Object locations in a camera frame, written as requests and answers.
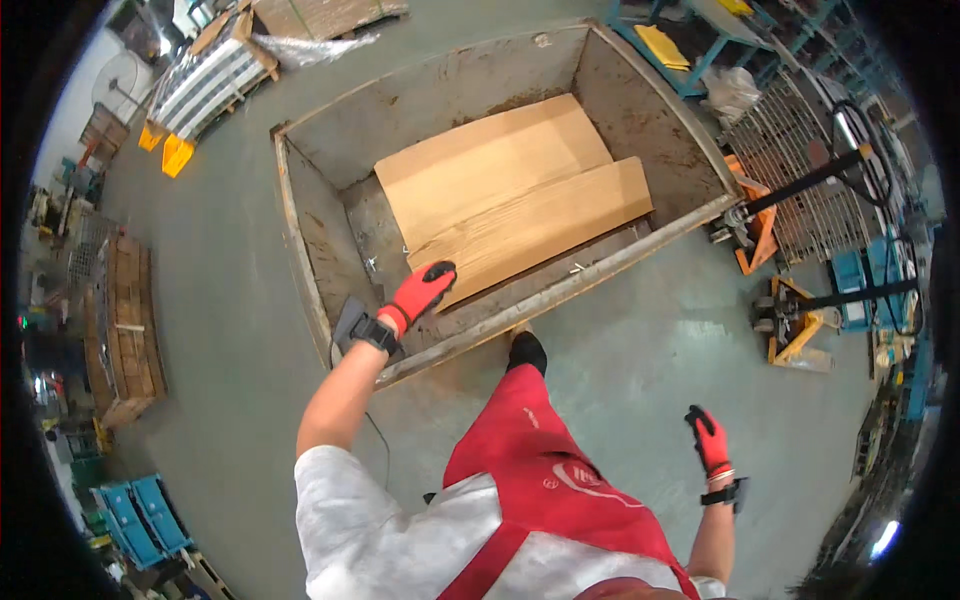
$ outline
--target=worker's arm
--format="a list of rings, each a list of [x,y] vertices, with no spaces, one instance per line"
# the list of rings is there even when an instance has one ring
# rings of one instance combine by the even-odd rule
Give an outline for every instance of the worker's arm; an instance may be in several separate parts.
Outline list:
[[[380,309],[377,319],[399,340],[423,313],[440,303],[453,287],[453,263],[438,262],[417,269],[400,285],[394,299]],[[390,356],[359,340],[324,379],[303,412],[297,433],[297,458],[318,445],[350,450],[373,394],[373,384]]]
[[[686,420],[693,428],[695,447],[707,475],[707,492],[719,492],[733,483],[727,434],[720,423],[700,407],[691,406]],[[720,502],[704,507],[686,572],[691,578],[709,577],[724,586],[730,580],[733,572],[733,504]]]

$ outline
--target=yellow bin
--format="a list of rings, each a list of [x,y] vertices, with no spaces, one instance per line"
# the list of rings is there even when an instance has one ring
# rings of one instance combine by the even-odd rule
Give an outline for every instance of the yellow bin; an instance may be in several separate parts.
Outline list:
[[[163,172],[175,178],[193,155],[193,147],[190,142],[183,141],[171,133],[167,141],[163,142]]]
[[[140,132],[140,148],[143,148],[147,152],[152,152],[156,147],[156,144],[160,143],[160,140],[163,139],[163,135],[166,132],[156,126],[151,126],[150,123],[143,124],[143,131]]]

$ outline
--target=gloved hand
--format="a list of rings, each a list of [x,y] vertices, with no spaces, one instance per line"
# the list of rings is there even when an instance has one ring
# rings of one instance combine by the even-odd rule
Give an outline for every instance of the gloved hand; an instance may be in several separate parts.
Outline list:
[[[394,299],[377,311],[376,316],[387,315],[396,323],[396,338],[426,311],[440,303],[444,294],[457,280],[457,267],[449,260],[420,267],[400,284]]]
[[[707,479],[731,468],[730,458],[727,456],[727,432],[706,410],[690,405],[690,412],[684,420],[693,429],[693,445],[700,455],[700,462],[704,465]]]

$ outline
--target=green floor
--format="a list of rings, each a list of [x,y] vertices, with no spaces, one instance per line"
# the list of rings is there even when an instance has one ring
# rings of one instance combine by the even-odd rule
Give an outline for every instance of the green floor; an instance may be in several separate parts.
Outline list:
[[[400,66],[607,5],[410,4],[412,16],[375,44],[265,85],[176,180],[161,174],[159,152],[131,143],[110,169],[105,211],[153,249],[169,385],[166,400],[119,433],[117,453],[130,475],[163,475],[191,536],[240,598],[304,595],[294,439],[324,377],[281,233],[269,129]],[[822,271],[798,276],[826,290]],[[805,573],[850,489],[854,436],[873,396],[861,335],[821,334],[837,359],[831,375],[765,364],[747,321],[762,282],[694,231],[534,322],[558,412],[604,474],[653,508],[682,560],[701,492],[683,415],[702,403],[724,422],[738,473],[754,483],[731,585],[742,598],[780,597]],[[439,488],[505,354],[503,340],[490,342],[373,399],[402,506],[420,510],[421,495]],[[356,453],[385,478],[386,452],[369,427]]]

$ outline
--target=bracelet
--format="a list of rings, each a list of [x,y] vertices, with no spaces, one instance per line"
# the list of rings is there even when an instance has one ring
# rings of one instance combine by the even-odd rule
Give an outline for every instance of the bracelet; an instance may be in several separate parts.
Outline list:
[[[713,475],[712,477],[710,477],[710,478],[707,480],[707,483],[713,483],[714,481],[720,481],[720,480],[723,479],[724,477],[731,477],[731,476],[733,476],[734,473],[736,473],[736,469],[735,469],[735,468],[728,468],[727,470],[722,471],[722,472],[720,472],[720,473],[717,473],[716,475]]]

